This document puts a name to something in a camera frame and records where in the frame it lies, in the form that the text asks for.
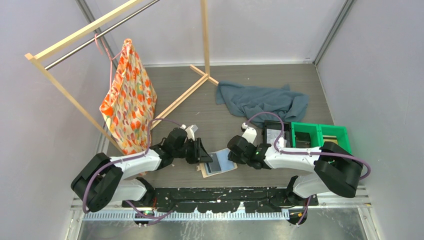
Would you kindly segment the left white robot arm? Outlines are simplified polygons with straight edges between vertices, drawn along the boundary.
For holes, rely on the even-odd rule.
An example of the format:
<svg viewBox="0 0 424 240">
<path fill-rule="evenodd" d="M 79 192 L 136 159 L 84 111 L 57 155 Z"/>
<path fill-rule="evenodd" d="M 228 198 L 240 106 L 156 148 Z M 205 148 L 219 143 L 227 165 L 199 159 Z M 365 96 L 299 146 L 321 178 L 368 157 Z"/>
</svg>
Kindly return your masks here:
<svg viewBox="0 0 424 240">
<path fill-rule="evenodd" d="M 196 125 L 174 128 L 158 144 L 146 151 L 109 157 L 97 153 L 71 182 L 71 189 L 82 200 L 85 213 L 95 213 L 111 202 L 132 201 L 141 207 L 153 202 L 154 188 L 136 175 L 171 165 L 174 159 L 188 164 L 211 163 L 201 138 L 195 138 Z"/>
</svg>

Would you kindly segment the beige leather card holder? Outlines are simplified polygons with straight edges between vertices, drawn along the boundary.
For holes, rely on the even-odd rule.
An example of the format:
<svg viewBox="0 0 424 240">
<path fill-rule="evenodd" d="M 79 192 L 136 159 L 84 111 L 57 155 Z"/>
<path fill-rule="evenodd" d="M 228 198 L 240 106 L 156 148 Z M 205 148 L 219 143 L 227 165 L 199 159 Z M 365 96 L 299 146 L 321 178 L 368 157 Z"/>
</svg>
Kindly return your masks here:
<svg viewBox="0 0 424 240">
<path fill-rule="evenodd" d="M 196 170 L 201 172 L 203 178 L 233 171 L 238 166 L 235 162 L 229 160 L 229 154 L 230 150 L 228 148 L 209 152 L 208 155 L 212 158 L 212 162 L 199 163 Z"/>
</svg>

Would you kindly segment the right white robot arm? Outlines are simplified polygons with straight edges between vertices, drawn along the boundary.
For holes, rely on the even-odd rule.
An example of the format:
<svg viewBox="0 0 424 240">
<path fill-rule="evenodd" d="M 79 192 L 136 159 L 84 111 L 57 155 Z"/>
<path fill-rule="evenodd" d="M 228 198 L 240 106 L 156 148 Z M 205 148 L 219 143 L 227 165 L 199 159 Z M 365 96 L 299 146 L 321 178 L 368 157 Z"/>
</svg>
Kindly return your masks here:
<svg viewBox="0 0 424 240">
<path fill-rule="evenodd" d="M 242 131 L 242 135 L 234 136 L 227 144 L 230 161 L 257 170 L 296 169 L 309 173 L 291 178 L 285 192 L 291 205 L 326 192 L 344 198 L 356 196 L 366 164 L 334 142 L 310 148 L 282 147 L 283 137 L 278 136 L 274 144 L 254 145 L 257 131 L 246 124 L 242 125 Z"/>
</svg>

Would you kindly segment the black VIP credit card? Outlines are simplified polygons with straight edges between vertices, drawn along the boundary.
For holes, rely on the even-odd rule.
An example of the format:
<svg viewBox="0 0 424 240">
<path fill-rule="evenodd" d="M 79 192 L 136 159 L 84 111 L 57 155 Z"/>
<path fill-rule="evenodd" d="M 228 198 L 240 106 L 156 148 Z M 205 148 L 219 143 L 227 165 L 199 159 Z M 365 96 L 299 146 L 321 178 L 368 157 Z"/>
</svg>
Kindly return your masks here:
<svg viewBox="0 0 424 240">
<path fill-rule="evenodd" d="M 208 174 L 215 174 L 222 171 L 218 156 L 216 153 L 211 153 L 212 162 L 206 163 Z"/>
</svg>

